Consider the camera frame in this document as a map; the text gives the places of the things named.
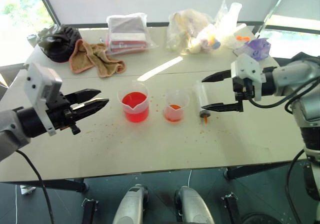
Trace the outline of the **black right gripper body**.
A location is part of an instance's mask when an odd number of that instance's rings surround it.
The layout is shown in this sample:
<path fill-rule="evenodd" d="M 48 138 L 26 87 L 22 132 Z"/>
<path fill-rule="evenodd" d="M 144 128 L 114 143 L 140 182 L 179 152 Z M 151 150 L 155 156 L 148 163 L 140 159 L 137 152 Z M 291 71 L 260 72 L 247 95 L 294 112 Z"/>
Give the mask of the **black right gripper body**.
<path fill-rule="evenodd" d="M 236 101 L 249 100 L 253 98 L 253 82 L 249 78 L 232 79 L 233 91 Z"/>

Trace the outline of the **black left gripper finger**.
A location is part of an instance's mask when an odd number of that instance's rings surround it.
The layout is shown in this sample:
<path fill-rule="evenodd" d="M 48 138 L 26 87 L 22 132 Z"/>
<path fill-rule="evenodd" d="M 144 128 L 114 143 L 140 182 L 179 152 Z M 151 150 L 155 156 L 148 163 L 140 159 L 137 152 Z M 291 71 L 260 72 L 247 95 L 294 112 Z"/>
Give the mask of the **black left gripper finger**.
<path fill-rule="evenodd" d="M 98 105 L 100 100 L 92 100 L 101 91 L 98 89 L 83 89 L 70 94 L 65 95 L 65 105 L 81 104 L 88 101 L 88 104 Z"/>
<path fill-rule="evenodd" d="M 85 103 L 79 103 L 75 100 L 72 100 L 70 103 L 80 104 L 79 106 L 72 108 L 72 118 L 71 123 L 76 123 L 77 121 L 84 119 L 90 115 L 95 114 L 97 111 L 102 109 L 107 103 L 109 99 L 97 98 L 93 100 L 89 100 Z"/>

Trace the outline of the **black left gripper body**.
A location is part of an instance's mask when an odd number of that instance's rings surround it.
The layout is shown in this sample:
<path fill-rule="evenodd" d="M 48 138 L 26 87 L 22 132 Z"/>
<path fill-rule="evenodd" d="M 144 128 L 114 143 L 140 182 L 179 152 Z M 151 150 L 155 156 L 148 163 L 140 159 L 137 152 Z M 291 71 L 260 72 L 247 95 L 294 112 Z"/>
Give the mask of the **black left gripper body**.
<path fill-rule="evenodd" d="M 80 133 L 80 129 L 76 126 L 75 113 L 71 108 L 71 103 L 62 92 L 58 93 L 54 101 L 46 105 L 48 107 L 46 113 L 55 130 L 70 128 L 73 135 Z"/>

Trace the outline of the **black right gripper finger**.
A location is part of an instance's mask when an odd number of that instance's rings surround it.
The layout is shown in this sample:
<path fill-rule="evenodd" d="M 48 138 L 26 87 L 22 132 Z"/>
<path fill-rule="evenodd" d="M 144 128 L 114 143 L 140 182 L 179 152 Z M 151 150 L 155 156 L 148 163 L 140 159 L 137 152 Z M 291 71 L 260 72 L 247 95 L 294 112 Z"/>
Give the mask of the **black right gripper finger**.
<path fill-rule="evenodd" d="M 243 103 L 242 101 L 238 101 L 232 104 L 224 104 L 224 103 L 214 103 L 202 106 L 203 109 L 215 112 L 243 112 Z"/>
<path fill-rule="evenodd" d="M 202 79 L 202 82 L 219 82 L 230 77 L 231 70 L 224 70 L 205 77 L 204 79 Z"/>

